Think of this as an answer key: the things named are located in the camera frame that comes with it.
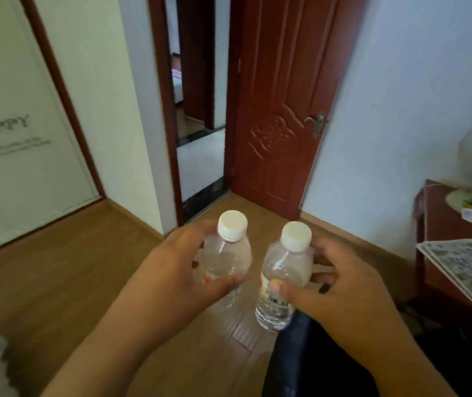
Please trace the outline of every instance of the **door handle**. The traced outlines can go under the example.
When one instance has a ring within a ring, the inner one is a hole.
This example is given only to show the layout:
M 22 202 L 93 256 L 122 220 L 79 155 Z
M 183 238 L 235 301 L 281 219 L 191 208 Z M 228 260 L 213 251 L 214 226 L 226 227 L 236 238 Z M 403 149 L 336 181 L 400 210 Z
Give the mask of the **door handle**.
M 323 110 L 315 118 L 313 118 L 312 116 L 308 116 L 304 119 L 305 123 L 310 122 L 310 121 L 315 124 L 315 130 L 313 131 L 313 136 L 315 138 L 318 138 L 319 136 L 321 136 L 322 130 L 324 130 L 324 126 L 328 122 L 328 119 L 326 118 L 326 113 Z

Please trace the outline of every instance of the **bottle cap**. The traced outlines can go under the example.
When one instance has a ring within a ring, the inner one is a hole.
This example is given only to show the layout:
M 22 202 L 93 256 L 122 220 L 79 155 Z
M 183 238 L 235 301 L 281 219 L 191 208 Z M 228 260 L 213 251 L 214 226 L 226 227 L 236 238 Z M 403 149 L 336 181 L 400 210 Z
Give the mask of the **bottle cap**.
M 310 228 L 300 221 L 290 221 L 282 229 L 280 243 L 291 252 L 305 251 L 311 242 Z
M 219 217 L 217 232 L 226 241 L 236 242 L 243 238 L 247 230 L 247 218 L 237 210 L 227 210 Z

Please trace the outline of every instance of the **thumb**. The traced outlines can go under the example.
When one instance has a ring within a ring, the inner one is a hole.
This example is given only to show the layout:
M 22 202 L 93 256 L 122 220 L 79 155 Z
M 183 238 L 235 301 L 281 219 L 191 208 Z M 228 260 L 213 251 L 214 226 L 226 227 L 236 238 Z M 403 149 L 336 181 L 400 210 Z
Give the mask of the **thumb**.
M 316 319 L 325 304 L 325 297 L 309 288 L 297 287 L 287 281 L 272 279 L 269 288 L 295 308 Z
M 209 281 L 200 287 L 198 303 L 202 310 L 219 301 L 243 282 L 242 275 L 228 275 Z

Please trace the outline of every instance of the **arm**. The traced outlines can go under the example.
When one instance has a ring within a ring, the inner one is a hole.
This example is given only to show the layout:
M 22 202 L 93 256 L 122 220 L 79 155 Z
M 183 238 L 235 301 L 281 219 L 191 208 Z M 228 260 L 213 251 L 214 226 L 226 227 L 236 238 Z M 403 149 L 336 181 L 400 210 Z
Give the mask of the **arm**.
M 243 281 L 226 276 L 194 284 L 193 256 L 215 231 L 212 221 L 192 224 L 154 248 L 42 396 L 125 395 L 149 354 Z
M 315 260 L 337 273 L 312 281 L 332 285 L 326 294 L 272 280 L 269 287 L 317 320 L 374 377 L 384 397 L 456 397 L 414 341 L 376 269 L 346 246 L 323 237 L 312 241 Z

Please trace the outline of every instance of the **clear plastic bottle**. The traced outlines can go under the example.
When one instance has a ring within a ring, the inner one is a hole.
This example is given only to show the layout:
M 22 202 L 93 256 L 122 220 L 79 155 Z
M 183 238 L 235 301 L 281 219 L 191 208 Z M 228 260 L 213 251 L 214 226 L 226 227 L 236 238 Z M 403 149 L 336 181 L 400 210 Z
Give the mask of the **clear plastic bottle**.
M 203 261 L 204 281 L 212 281 L 227 274 L 243 274 L 252 263 L 252 251 L 246 236 L 247 218 L 237 210 L 227 210 L 219 217 L 217 234 L 205 238 Z M 216 302 L 212 309 L 219 311 L 234 304 L 239 288 Z
M 263 260 L 260 297 L 255 314 L 267 330 L 282 330 L 291 321 L 294 308 L 272 292 L 269 280 L 277 278 L 304 287 L 311 278 L 313 249 L 311 230 L 300 221 L 291 221 L 282 229 L 279 241 L 273 242 Z

